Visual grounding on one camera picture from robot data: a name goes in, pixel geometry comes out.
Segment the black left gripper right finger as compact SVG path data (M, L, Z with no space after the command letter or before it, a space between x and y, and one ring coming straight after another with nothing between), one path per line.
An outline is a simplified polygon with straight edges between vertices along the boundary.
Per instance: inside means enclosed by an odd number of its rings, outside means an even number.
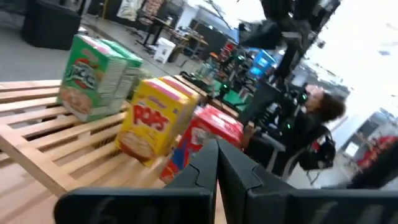
M218 147L228 224L398 224L398 193L296 189L227 141Z

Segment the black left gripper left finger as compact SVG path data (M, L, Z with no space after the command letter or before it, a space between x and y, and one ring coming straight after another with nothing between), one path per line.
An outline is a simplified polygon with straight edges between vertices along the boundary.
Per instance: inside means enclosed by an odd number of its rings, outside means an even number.
M219 145L208 141L160 189L82 187L62 195L56 224L214 224Z

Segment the red Froot Loops cereal box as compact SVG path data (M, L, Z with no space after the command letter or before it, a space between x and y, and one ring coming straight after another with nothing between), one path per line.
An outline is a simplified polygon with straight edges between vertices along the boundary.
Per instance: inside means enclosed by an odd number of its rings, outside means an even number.
M243 137L243 125L219 109L206 105L198 114L200 127L212 136L225 139L240 148Z
M182 134L177 147L174 148L170 160L160 175L160 179L166 184L170 183L176 175L184 170L190 160L196 156L196 153L208 140L221 139L217 136L212 136L208 131L200 127L198 114L202 109L201 107L196 108L188 128Z

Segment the yellow Corn Pops cereal box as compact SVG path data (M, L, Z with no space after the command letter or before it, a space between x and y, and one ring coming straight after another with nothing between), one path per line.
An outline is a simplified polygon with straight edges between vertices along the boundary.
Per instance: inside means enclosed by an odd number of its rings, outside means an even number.
M158 157L168 154L182 132L189 109L190 99L163 81L141 81L116 136L116 146L151 166Z
M176 89L177 91L184 94L187 98L189 98L187 106L187 114L184 117L185 118L184 124L189 125L193 117L194 111L199 103L200 94L172 77L161 77L159 78L159 80L161 80L162 82L166 83L167 85L171 86L172 88Z

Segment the wooden slatted shelf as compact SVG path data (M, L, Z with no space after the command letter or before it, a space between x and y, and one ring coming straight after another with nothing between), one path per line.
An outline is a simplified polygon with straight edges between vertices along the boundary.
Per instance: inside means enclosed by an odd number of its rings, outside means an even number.
M0 82L0 149L51 193L77 187L163 187L160 172L122 153L114 139L127 113L82 123L58 105L59 80Z

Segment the green Apple Jacks cereal box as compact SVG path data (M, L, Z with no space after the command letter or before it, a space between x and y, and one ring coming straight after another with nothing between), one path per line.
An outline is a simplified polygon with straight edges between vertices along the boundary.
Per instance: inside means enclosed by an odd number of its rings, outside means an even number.
M99 39L76 34L57 102L82 122L104 118L127 61Z
M143 61L136 54L118 44L117 42L106 39L100 39L100 41L111 47L117 53L121 54L127 62L126 67L123 71L123 75L119 81L118 87L114 92L113 105L121 105L123 104L124 100L132 98L134 90L142 79L141 66L143 64Z

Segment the blue crate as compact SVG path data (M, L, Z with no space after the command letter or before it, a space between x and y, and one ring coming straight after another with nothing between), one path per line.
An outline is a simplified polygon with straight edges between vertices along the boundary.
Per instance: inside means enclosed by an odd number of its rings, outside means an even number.
M265 50L260 50L254 57L249 73L255 78L261 78L276 64L275 58Z

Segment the black and red backpack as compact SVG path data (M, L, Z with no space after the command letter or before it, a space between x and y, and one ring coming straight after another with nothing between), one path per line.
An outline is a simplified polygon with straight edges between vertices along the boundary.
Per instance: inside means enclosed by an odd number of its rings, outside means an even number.
M335 141L330 133L317 139L299 156L299 165L305 171L323 170L333 167L336 156Z

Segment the person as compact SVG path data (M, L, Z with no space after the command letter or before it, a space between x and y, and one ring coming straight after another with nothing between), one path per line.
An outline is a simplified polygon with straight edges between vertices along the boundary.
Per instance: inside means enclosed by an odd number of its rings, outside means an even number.
M274 164L273 172L279 176L285 171L292 172L298 163L298 159L292 158L323 134L325 123L334 121L345 113L344 101L322 87L306 85L305 91L308 93L308 100L304 110L297 115L293 136L287 141L286 151L278 154Z

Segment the white bin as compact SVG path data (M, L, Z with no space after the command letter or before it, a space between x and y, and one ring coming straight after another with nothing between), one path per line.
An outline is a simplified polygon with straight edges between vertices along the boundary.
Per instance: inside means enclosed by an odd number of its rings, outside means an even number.
M157 41L157 48L154 54L154 60L165 64L175 47L176 45L173 42L163 37L160 37Z

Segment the black cabinet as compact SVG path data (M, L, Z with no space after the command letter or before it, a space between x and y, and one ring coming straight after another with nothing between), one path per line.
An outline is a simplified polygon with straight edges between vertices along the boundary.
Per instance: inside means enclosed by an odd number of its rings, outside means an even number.
M28 44L46 49L70 50L81 16L51 0L29 0L21 37Z

